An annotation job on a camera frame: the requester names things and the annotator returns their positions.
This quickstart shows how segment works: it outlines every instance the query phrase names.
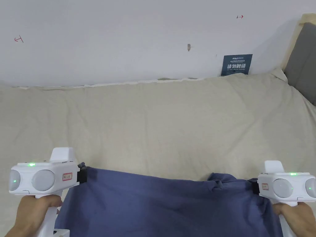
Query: wrinkled sheet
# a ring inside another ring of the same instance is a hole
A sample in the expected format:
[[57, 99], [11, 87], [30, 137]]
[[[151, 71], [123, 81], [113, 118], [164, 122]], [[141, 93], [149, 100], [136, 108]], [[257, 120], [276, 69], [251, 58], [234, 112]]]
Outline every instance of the wrinkled sheet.
[[220, 173], [207, 181], [162, 179], [91, 167], [87, 182], [69, 190], [55, 228], [69, 229], [70, 237], [283, 237], [270, 201], [253, 194], [250, 181]]
[[281, 70], [81, 88], [0, 86], [0, 233], [20, 197], [10, 168], [74, 147], [87, 166], [169, 179], [257, 177], [265, 160], [316, 174], [316, 108]]

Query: human hand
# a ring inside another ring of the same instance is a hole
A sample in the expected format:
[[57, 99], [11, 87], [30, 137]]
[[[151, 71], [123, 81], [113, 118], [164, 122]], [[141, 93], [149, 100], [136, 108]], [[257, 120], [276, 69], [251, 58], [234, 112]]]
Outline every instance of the human hand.
[[297, 237], [316, 237], [316, 220], [310, 206], [306, 203], [298, 203], [291, 207], [284, 203], [273, 205], [277, 215], [282, 214]]
[[12, 232], [23, 233], [23, 237], [33, 237], [43, 223], [48, 208], [60, 207], [62, 204], [58, 195], [48, 195], [39, 199], [35, 196], [22, 197]]

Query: white wall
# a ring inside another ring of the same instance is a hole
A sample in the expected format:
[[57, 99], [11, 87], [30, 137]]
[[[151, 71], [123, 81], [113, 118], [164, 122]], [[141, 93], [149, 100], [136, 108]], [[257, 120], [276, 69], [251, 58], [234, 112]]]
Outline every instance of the white wall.
[[[224, 55], [251, 53], [250, 73], [266, 72], [310, 12], [315, 0], [3, 0], [0, 83], [209, 77], [220, 74]], [[19, 35], [24, 43], [14, 41]]]

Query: red label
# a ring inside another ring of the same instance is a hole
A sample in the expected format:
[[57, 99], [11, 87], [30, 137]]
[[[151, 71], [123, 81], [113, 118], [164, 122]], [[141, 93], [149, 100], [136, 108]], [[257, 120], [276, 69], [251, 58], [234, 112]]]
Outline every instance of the red label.
[[269, 190], [268, 184], [262, 184], [262, 189], [263, 190]]
[[71, 179], [72, 179], [72, 173], [63, 174], [63, 181], [71, 180]]

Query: beige bedsheet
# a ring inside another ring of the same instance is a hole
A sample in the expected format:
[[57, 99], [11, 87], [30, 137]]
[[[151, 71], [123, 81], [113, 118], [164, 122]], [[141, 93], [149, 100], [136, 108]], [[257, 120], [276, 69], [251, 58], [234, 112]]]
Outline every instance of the beige bedsheet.
[[171, 179], [253, 178], [265, 160], [316, 174], [316, 108], [282, 71], [81, 88], [0, 87], [0, 233], [10, 168], [74, 147], [87, 166]]

